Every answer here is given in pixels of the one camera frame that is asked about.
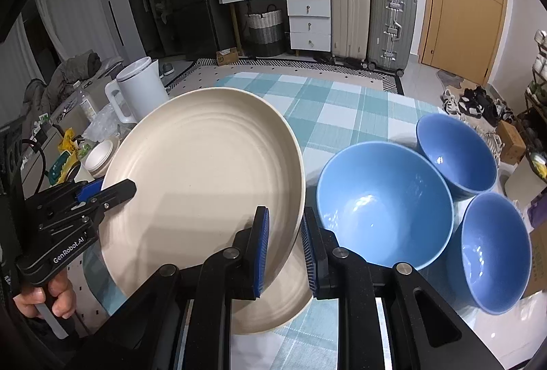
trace kettle lid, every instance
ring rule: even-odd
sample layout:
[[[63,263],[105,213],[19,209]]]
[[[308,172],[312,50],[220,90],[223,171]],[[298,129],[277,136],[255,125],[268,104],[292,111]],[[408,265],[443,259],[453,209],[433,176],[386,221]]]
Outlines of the kettle lid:
[[[144,57],[140,60],[132,62],[129,66],[122,69],[122,71],[116,76],[116,81],[125,81],[137,75],[139,72],[146,69],[152,63],[150,57]]]

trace screw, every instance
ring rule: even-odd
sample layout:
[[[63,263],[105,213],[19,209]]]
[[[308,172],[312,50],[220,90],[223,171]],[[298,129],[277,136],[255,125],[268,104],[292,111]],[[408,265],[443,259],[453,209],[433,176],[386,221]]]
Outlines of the screw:
[[[412,273],[412,266],[404,262],[398,263],[395,269],[405,276],[408,276],[410,273]]]
[[[343,247],[336,247],[335,249],[333,249],[333,256],[337,257],[338,259],[345,259],[349,256],[349,251]]]
[[[173,264],[170,264],[170,263],[165,264],[160,268],[160,274],[163,277],[172,276],[173,274],[175,274],[176,271],[177,271],[177,267],[175,267]]]
[[[239,250],[237,248],[234,248],[234,247],[226,248],[222,252],[222,255],[226,259],[235,259],[235,258],[237,258],[237,256],[239,256]]]

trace white electric kettle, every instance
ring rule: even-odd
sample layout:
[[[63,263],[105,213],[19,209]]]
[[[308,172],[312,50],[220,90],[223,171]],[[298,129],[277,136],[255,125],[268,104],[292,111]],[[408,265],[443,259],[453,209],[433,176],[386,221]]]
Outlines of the white electric kettle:
[[[126,116],[114,92],[121,93],[131,111]],[[105,86],[106,97],[122,123],[138,123],[154,109],[169,101],[159,77],[158,60],[152,63],[150,57],[145,57],[124,68],[115,80]]]

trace small cardboard box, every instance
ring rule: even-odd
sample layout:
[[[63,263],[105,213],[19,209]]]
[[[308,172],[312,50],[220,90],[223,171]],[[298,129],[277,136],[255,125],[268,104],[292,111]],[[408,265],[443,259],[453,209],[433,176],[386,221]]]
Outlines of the small cardboard box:
[[[224,66],[239,61],[239,55],[236,48],[224,49],[217,52],[217,65]]]
[[[532,243],[532,272],[522,297],[547,290],[547,223],[530,233]]]
[[[526,145],[517,128],[502,120],[498,124],[496,132],[502,139],[502,143],[505,143],[499,156],[500,160],[509,165],[516,165],[526,153]]]

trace checkered tablecloth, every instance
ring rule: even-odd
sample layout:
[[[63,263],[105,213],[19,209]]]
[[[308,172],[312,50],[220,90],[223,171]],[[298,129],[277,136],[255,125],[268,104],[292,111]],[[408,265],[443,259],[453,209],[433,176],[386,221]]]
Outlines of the checkered tablecloth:
[[[414,147],[418,119],[441,111],[401,95],[307,77],[240,72],[225,77],[217,85],[252,92],[285,116],[304,158],[306,204],[314,209],[319,174],[335,153],[370,140],[390,140]],[[108,275],[98,246],[86,253],[84,264],[90,289],[112,314],[125,298]],[[232,339],[232,367],[335,369],[337,318],[337,301],[314,300],[291,323],[277,330],[236,335]],[[385,357],[389,362],[387,346]]]

